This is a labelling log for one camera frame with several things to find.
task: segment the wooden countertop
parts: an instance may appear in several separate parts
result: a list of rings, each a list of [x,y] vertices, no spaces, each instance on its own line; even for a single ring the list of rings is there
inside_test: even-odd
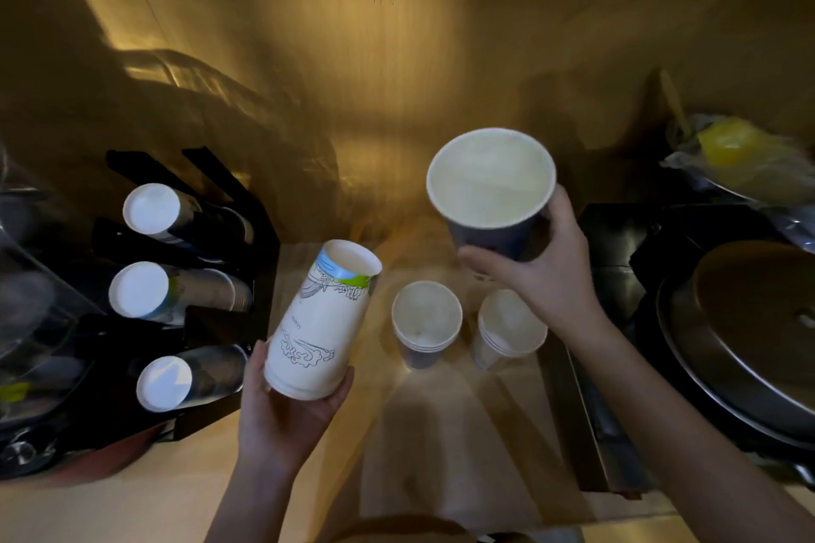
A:
[[[319,249],[281,250],[272,328]],[[673,511],[658,493],[626,501],[579,491],[561,460],[534,357],[499,373],[473,365],[466,346],[478,306],[498,286],[460,266],[440,220],[412,224],[374,250],[385,270],[351,353],[354,386],[297,479],[281,541],[403,514],[496,532]],[[412,372],[399,357],[390,310],[396,293],[419,279],[450,287],[465,321],[442,361]],[[235,461],[237,421],[233,414],[157,445],[93,484],[0,487],[0,541],[201,541]]]

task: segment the left hand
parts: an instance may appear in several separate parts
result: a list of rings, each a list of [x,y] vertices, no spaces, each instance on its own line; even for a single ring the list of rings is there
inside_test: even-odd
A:
[[[263,377],[268,352],[268,342],[258,341],[246,365],[240,399],[238,463],[251,469],[270,466],[293,479],[346,400],[354,368],[348,368],[340,386],[328,397],[293,400],[268,390]]]

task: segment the blue paper cup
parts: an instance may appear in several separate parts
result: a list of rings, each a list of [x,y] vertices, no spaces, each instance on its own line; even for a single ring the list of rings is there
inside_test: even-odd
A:
[[[535,138],[488,127],[447,142],[427,170],[427,194],[456,247],[517,260],[555,189],[552,155]]]

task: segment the pot lid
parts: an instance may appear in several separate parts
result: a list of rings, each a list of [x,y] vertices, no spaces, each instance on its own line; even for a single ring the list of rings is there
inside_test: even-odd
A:
[[[702,258],[694,291],[739,363],[815,412],[815,255],[777,242],[731,242]]]

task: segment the forearm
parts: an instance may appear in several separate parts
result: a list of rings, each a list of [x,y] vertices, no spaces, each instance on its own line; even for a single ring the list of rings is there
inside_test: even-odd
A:
[[[703,543],[804,541],[815,518],[708,423],[601,311],[566,342]]]
[[[293,474],[274,466],[238,460],[205,543],[275,543],[293,483]]]

